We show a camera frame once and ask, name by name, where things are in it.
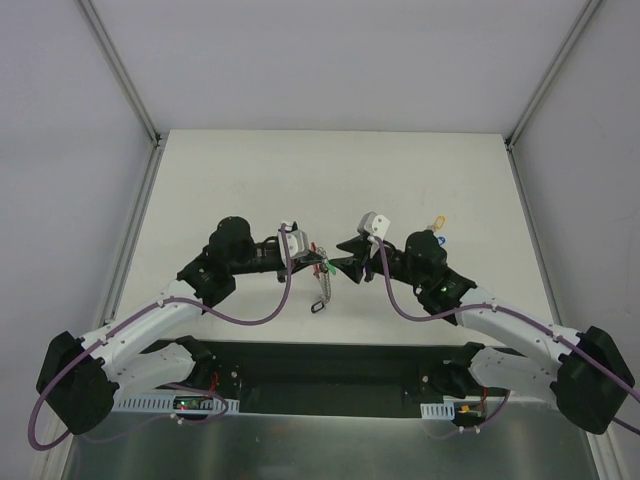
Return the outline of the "red handled metal keyring holder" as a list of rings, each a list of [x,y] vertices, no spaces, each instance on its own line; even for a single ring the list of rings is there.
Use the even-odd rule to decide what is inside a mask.
[[[322,254],[324,257],[324,262],[322,264],[313,266],[313,276],[316,278],[316,280],[320,285],[321,293],[320,293],[319,299],[311,305],[310,311],[312,314],[318,314],[321,311],[324,311],[327,305],[331,301],[331,297],[332,297],[331,276],[332,275],[327,274],[324,271],[324,264],[330,263],[326,251],[322,247],[317,246],[315,242],[311,243],[311,250],[313,252]]]

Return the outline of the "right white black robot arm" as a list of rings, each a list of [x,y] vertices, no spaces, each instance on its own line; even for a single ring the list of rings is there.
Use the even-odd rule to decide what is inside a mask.
[[[627,398],[637,399],[635,379],[612,337],[547,323],[504,305],[447,263],[447,252],[430,230],[412,233],[402,249],[364,233],[338,244],[344,257],[332,265],[355,283],[380,274],[387,294],[393,282],[411,286],[425,315],[402,312],[412,322],[442,319],[507,347],[473,344],[451,363],[444,383],[461,398],[483,387],[500,388],[554,405],[584,431],[603,434]]]

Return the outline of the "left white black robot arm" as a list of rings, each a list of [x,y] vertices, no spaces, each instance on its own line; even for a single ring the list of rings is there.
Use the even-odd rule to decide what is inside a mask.
[[[51,408],[69,434],[82,435],[120,400],[171,383],[204,387],[212,355],[193,337],[178,338],[155,353],[148,347],[204,313],[241,325],[214,309],[235,291],[239,275],[274,272],[290,286],[293,274],[322,261],[295,223],[284,222],[275,235],[256,242],[244,218],[222,219],[202,251],[148,305],[79,337],[64,331],[50,341],[28,434],[35,434],[42,406]]]

